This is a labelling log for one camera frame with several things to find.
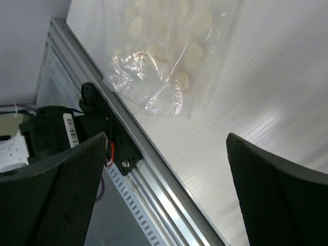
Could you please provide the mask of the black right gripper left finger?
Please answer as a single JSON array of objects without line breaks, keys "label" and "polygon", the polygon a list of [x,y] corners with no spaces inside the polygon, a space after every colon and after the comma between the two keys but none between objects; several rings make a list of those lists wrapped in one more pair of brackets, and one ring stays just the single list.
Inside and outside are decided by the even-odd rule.
[{"label": "black right gripper left finger", "polygon": [[83,245],[105,164],[100,133],[1,175],[1,245]]}]

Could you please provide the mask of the clear zip top bag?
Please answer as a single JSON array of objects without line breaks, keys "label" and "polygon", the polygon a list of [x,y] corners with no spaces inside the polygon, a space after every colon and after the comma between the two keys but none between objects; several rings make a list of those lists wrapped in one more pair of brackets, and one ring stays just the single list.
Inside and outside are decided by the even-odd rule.
[{"label": "clear zip top bag", "polygon": [[233,1],[103,1],[104,84],[142,113],[188,118],[221,59]]}]

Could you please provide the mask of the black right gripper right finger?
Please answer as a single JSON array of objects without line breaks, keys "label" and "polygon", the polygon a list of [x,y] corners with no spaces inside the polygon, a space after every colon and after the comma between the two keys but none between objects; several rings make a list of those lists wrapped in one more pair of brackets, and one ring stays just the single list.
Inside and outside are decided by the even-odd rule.
[{"label": "black right gripper right finger", "polygon": [[327,175],[230,133],[226,147],[250,245],[327,245]]}]

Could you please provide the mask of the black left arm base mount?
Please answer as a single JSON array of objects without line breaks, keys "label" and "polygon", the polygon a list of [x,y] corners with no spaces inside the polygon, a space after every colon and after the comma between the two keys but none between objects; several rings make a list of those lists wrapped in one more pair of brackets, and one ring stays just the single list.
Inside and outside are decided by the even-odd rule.
[{"label": "black left arm base mount", "polygon": [[76,118],[83,140],[101,132],[109,141],[107,157],[114,163],[123,176],[128,175],[142,160],[142,154],[127,133],[119,119],[107,104],[105,98],[92,83],[81,86],[79,106],[83,115]]}]

